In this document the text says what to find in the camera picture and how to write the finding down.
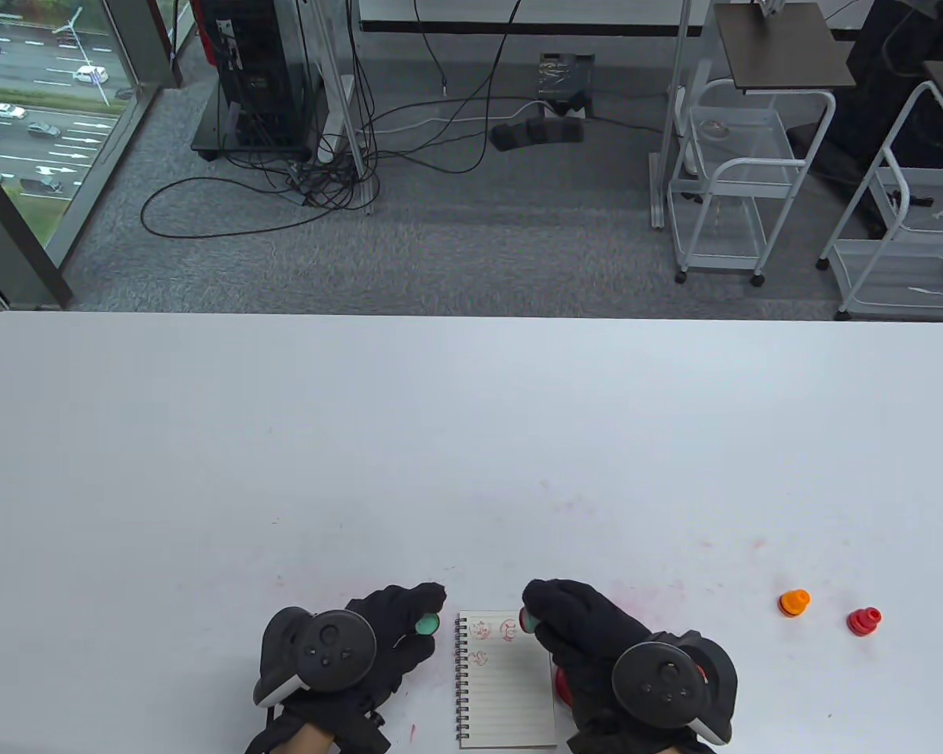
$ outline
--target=white car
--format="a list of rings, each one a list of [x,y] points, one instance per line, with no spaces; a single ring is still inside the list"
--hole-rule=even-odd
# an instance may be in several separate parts
[[[84,83],[105,83],[108,81],[108,71],[100,65],[81,65],[74,71],[73,80]]]
[[[0,103],[0,118],[20,121],[26,115],[28,115],[28,112],[25,111],[25,108],[19,108],[16,104]]]

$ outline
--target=street lamp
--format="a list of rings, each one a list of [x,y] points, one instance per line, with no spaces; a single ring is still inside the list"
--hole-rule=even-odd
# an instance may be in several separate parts
[[[97,86],[98,93],[101,94],[102,100],[105,101],[105,107],[108,107],[108,97],[105,96],[105,90],[101,88],[101,76],[98,75],[97,69],[94,65],[91,64],[91,59],[87,57],[87,53],[84,51],[83,44],[80,43],[80,37],[77,36],[77,30],[73,28],[73,24],[77,22],[77,18],[80,18],[81,11],[84,10],[83,5],[77,8],[76,13],[73,14],[73,18],[65,23],[65,25],[60,26],[58,29],[53,29],[52,33],[54,35],[61,35],[62,32],[69,31],[70,35],[73,35],[73,39],[77,42],[77,49],[80,50],[80,54],[84,56],[84,64],[91,69],[91,80],[94,82],[94,85]]]

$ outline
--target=spiral binding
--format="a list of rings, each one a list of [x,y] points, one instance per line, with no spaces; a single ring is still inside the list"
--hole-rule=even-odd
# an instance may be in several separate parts
[[[457,740],[468,738],[468,619],[454,618],[454,719]]]

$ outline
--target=notebook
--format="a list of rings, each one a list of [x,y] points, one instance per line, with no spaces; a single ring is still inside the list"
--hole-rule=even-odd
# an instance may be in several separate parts
[[[547,651],[521,631],[518,610],[458,613],[457,739],[462,749],[555,746]]]

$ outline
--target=road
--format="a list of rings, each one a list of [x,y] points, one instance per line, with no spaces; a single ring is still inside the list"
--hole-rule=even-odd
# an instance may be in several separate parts
[[[28,115],[23,121],[0,119],[0,173],[4,175],[4,182],[17,186],[21,178],[51,177],[63,184],[63,193],[42,198],[69,201],[94,164],[117,119],[24,107]],[[55,126],[62,134],[58,139],[30,136],[28,124],[36,121]]]
[[[84,32],[79,32],[79,38],[91,64],[104,66],[108,72],[105,94],[111,101],[116,90],[130,85],[115,39]],[[73,72],[84,65],[79,47],[59,43],[52,32],[0,23],[0,46],[4,50],[0,54],[0,87],[101,100],[96,86],[72,78]],[[27,103],[15,104],[27,107]]]

